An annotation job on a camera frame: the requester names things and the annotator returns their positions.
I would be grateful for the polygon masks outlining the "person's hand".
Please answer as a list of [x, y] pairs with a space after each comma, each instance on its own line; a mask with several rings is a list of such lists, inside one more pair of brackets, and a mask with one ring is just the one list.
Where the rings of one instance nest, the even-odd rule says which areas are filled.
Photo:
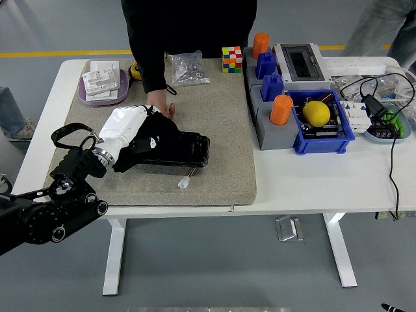
[[165, 117], [174, 117], [176, 106], [174, 103], [167, 105], [167, 90], [155, 90], [147, 93], [147, 105], [156, 107]]

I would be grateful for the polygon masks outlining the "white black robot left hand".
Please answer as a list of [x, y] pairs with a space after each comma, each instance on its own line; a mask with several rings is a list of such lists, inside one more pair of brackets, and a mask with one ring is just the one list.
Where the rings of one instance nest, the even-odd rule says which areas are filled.
[[97, 147], [117, 161], [120, 150], [128, 147], [146, 118], [155, 112], [160, 110], [153, 105], [115, 108], [99, 132], [99, 138], [103, 142]]

